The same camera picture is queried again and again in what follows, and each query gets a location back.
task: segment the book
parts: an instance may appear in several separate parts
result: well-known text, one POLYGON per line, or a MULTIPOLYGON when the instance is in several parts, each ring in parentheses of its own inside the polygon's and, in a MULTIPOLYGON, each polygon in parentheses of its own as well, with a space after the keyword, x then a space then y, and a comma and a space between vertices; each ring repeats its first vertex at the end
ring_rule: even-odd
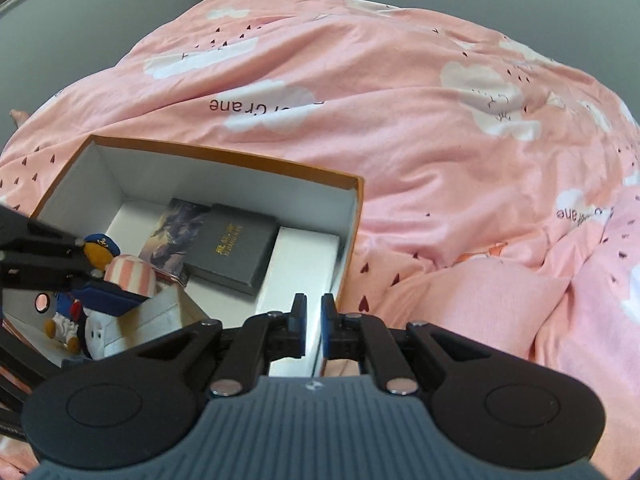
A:
POLYGON ((184 259, 209 210, 209 206, 172 198, 142 247, 140 258, 153 265, 160 278, 185 286, 189 273, 184 259))
POLYGON ((257 294, 278 235, 273 216, 214 204, 184 261, 193 275, 257 294))

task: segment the robotic arm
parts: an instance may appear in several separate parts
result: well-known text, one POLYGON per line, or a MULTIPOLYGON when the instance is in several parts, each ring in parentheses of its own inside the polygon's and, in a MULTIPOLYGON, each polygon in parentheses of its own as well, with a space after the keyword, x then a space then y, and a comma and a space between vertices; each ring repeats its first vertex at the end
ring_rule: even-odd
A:
MULTIPOLYGON (((2 286, 99 281, 75 238, 0 212, 2 286)), ((603 480, 604 410, 579 381, 426 322, 338 314, 330 294, 322 312, 324 356, 360 376, 267 375, 304 354, 303 294, 66 369, 0 331, 0 364, 33 390, 0 379, 0 433, 31 444, 42 480, 603 480)))

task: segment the bed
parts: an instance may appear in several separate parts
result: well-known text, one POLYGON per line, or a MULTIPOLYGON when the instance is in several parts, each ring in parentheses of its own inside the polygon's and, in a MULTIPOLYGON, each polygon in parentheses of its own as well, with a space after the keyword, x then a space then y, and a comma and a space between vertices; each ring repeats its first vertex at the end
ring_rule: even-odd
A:
POLYGON ((343 311, 580 379, 607 410, 593 463, 640 466, 640 129, 592 76, 430 10, 205 0, 42 105, 2 152, 0 200, 30 214, 89 134, 363 176, 343 311))

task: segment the pink bedspread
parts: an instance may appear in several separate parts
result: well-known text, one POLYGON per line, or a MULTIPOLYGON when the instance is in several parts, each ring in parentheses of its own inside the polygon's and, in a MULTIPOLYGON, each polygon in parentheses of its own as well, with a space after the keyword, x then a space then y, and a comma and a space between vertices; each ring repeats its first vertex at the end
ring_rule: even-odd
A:
POLYGON ((429 10, 206 0, 43 105, 3 199, 30 213, 89 133, 364 176, 342 308, 579 378, 607 410, 594 464, 640 466, 640 132, 593 77, 429 10))

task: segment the blue hat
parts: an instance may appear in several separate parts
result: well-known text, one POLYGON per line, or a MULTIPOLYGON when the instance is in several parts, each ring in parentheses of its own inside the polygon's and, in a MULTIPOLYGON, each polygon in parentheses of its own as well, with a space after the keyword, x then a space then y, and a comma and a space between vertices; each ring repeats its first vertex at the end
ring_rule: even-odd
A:
POLYGON ((98 244, 107 249, 114 257, 120 256, 120 248, 107 235, 96 233, 84 238, 85 243, 98 244))

